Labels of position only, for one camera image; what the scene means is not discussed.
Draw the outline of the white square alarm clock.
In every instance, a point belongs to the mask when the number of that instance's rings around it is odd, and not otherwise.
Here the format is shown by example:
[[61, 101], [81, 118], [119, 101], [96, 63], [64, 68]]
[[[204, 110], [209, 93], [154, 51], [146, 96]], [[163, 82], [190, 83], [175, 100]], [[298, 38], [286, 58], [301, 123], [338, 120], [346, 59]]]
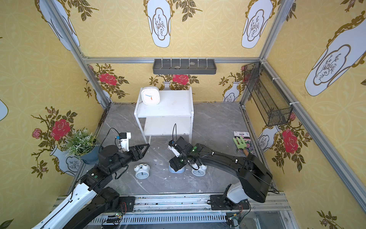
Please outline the white square alarm clock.
[[156, 86], [144, 87], [141, 98], [145, 105], [157, 105], [160, 103], [160, 91]]

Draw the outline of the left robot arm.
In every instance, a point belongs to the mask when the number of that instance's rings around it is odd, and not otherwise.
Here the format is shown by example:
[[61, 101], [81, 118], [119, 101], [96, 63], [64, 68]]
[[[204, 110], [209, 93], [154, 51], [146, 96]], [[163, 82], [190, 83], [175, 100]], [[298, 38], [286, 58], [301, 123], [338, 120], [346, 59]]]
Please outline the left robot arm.
[[100, 214], [121, 209], [119, 193], [107, 185], [118, 170], [141, 160], [149, 147], [141, 144], [129, 147], [128, 151], [120, 151], [115, 145], [104, 147], [98, 154], [99, 163], [81, 177], [70, 195], [35, 228], [83, 229]]

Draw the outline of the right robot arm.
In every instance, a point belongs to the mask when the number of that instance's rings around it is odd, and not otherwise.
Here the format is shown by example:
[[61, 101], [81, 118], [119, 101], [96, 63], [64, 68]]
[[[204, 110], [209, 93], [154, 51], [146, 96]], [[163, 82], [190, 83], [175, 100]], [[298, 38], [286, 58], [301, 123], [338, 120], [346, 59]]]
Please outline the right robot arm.
[[265, 203], [273, 176], [255, 155], [231, 156], [203, 144], [192, 146], [182, 137], [171, 140], [168, 147], [175, 154], [169, 161], [175, 172], [188, 165], [194, 175], [204, 176], [207, 166], [212, 166], [238, 178], [239, 182], [228, 185], [222, 195], [210, 196], [212, 210], [246, 210], [249, 205], [245, 200]]

